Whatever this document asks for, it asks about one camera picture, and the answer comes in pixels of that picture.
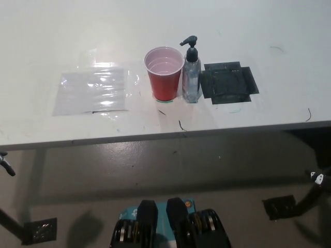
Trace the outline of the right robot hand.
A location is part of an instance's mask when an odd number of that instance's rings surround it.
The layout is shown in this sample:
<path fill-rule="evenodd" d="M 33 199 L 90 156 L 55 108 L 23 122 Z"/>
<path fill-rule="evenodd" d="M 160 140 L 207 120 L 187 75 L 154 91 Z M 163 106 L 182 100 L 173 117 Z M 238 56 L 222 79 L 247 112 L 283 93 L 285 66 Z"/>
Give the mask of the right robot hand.
<path fill-rule="evenodd" d="M 330 169 L 325 169 L 320 172 L 305 170 L 305 174 L 310 180 L 321 187 L 330 186 Z"/>

